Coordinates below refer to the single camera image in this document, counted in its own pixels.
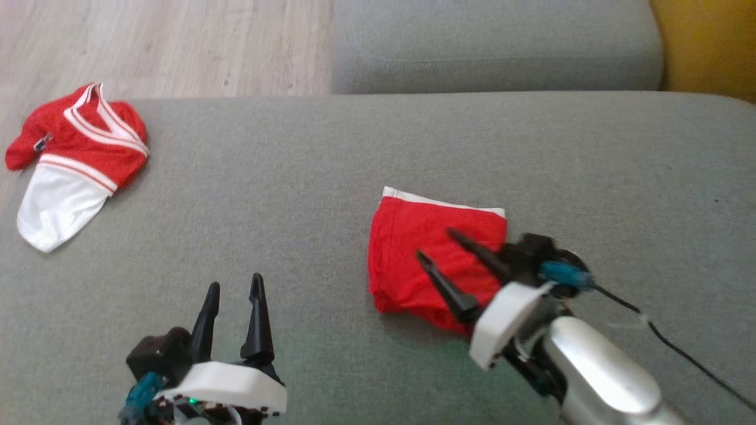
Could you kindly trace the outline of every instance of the gray sofa cushion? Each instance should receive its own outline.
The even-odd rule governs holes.
[[[49,256],[21,239],[30,172],[0,216],[0,423],[115,423],[126,354],[191,327],[213,281],[213,356],[237,360],[260,271],[290,391],[278,423],[554,424],[556,403],[512,368],[484,373],[453,335],[376,312],[366,251],[384,185],[506,208],[510,239],[554,236],[756,396],[749,104],[658,92],[133,104],[150,162],[78,236]],[[696,423],[752,423],[635,316],[597,294],[575,311]]]
[[[656,90],[647,0],[344,0],[335,93]]]

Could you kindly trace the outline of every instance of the red and white shirt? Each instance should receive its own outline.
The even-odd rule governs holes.
[[[19,208],[17,226],[50,252],[81,230],[147,162],[147,130],[125,102],[109,104],[89,84],[37,108],[5,152],[11,170],[39,162]]]

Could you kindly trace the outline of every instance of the white fabric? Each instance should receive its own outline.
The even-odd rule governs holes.
[[[18,231],[33,247],[49,253],[89,223],[110,195],[77,171],[40,163],[18,210]]]
[[[390,188],[389,186],[383,187],[383,197],[395,197],[397,199],[406,200],[407,202],[428,203],[430,205],[449,206],[451,208],[475,209],[478,211],[487,211],[489,213],[494,213],[497,216],[500,216],[502,218],[506,218],[504,215],[504,208],[473,208],[467,205],[456,205],[453,203],[446,203],[440,200],[433,200],[426,197],[421,197],[420,195],[403,192],[398,189]]]

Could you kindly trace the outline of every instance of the folded red cloth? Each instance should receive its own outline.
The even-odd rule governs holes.
[[[383,189],[367,253],[370,293],[379,312],[409,311],[446,330],[464,332],[421,269],[422,250],[461,290],[487,304],[499,283],[447,234],[454,227],[491,250],[507,236],[501,208],[476,209]]]

